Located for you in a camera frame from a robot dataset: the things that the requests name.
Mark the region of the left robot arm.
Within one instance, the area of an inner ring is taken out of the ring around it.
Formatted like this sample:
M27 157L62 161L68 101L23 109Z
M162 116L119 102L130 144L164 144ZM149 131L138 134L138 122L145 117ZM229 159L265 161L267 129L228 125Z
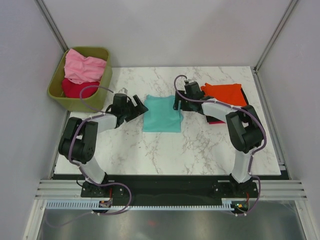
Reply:
M81 186L82 198L104 198L110 194L108 175L95 158L97 136L113 130L145 114L149 109L137 95L130 98L117 93L113 102L100 115L81 119L70 117L58 145L58 152L78 167L85 178Z

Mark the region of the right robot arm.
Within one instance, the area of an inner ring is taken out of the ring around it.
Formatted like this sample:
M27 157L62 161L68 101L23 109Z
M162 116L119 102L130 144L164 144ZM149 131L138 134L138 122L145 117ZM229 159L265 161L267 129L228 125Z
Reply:
M258 196L260 178L252 173L254 154L267 143L266 131L252 105L234 106L205 96L196 81L185 81L184 90L175 90L174 110L195 112L226 123L235 149L234 166L227 182L214 181L219 197Z

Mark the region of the teal t shirt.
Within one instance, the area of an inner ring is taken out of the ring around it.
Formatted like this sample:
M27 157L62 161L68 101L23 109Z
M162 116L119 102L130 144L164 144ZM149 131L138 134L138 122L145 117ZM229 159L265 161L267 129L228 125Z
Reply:
M145 133L180 133L184 119L180 110L174 110L175 96L158 97L147 95L144 105L142 131Z

